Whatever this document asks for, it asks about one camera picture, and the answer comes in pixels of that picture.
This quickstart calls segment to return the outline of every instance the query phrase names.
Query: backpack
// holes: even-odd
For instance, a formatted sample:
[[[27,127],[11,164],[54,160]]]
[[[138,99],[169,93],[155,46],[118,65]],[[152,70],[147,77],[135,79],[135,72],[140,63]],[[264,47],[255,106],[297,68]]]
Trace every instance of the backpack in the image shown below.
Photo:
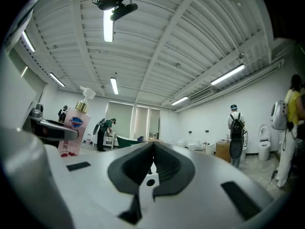
[[[271,127],[275,130],[286,130],[288,122],[288,103],[294,91],[291,91],[288,99],[278,100],[271,111]]]
[[[99,123],[97,123],[96,126],[95,126],[95,128],[94,128],[93,135],[95,135],[96,133],[98,133],[99,130],[100,130],[100,128],[101,128],[102,126],[104,126],[105,123],[106,123],[106,119],[105,119],[105,118],[103,118]]]
[[[232,118],[232,124],[231,124],[231,139],[241,139],[244,135],[244,125],[240,121],[240,113],[238,114],[238,118],[234,119],[233,115],[230,115]]]

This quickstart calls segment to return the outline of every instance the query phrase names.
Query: cardboard box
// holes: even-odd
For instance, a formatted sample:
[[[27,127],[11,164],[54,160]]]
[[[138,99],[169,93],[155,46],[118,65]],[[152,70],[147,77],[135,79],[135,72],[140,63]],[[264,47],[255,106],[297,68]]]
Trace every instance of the cardboard box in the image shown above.
[[[231,162],[230,158],[230,142],[218,142],[216,143],[216,157],[222,158],[227,162]]]

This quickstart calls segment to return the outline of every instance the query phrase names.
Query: white ceiling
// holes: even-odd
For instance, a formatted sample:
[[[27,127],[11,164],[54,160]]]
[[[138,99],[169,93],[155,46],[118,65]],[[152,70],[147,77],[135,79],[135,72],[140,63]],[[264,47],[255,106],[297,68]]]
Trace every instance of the white ceiling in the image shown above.
[[[259,1],[133,0],[139,9],[116,21],[114,42],[106,43],[103,12],[91,0],[40,0],[26,29],[36,52],[22,39],[16,50],[46,82],[56,84],[49,73],[59,77],[62,90],[84,86],[99,96],[171,107],[242,62],[246,69],[216,92],[272,61],[270,21]]]

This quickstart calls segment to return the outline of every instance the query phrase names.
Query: white cap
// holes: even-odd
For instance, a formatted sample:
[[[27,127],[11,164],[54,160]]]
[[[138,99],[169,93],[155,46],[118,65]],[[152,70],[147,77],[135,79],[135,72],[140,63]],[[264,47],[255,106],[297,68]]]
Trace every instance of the white cap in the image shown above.
[[[85,104],[88,103],[88,99],[93,99],[94,96],[96,95],[95,91],[90,88],[81,86],[80,89],[84,91],[82,94],[85,96],[85,99],[82,102]]]

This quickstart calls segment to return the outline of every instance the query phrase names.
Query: black pants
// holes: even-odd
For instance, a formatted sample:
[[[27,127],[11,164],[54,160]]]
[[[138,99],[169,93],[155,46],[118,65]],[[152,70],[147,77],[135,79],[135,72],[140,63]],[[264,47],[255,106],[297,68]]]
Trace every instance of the black pants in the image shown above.
[[[104,150],[103,143],[105,132],[105,130],[99,130],[99,132],[97,133],[97,150]]]

